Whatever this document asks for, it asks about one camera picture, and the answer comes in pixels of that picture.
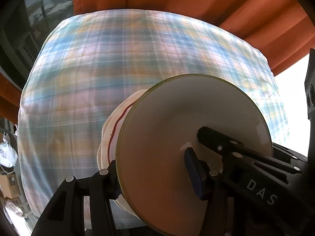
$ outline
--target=plastic bag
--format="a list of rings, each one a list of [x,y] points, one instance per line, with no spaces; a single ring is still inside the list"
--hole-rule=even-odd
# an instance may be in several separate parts
[[[7,168],[15,166],[18,160],[16,151],[9,143],[0,143],[0,164]]]

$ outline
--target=screw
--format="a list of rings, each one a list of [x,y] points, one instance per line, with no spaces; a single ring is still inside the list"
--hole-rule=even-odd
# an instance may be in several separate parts
[[[67,181],[67,182],[71,182],[71,181],[73,181],[73,179],[74,179],[73,176],[67,176],[67,177],[66,177],[66,181]]]
[[[243,158],[243,155],[239,154],[239,153],[236,153],[236,152],[233,152],[232,153],[235,157],[237,158]]]
[[[210,174],[210,176],[217,176],[219,173],[216,170],[210,170],[209,174]]]
[[[108,170],[107,169],[102,169],[100,170],[100,175],[104,176],[108,174]]]

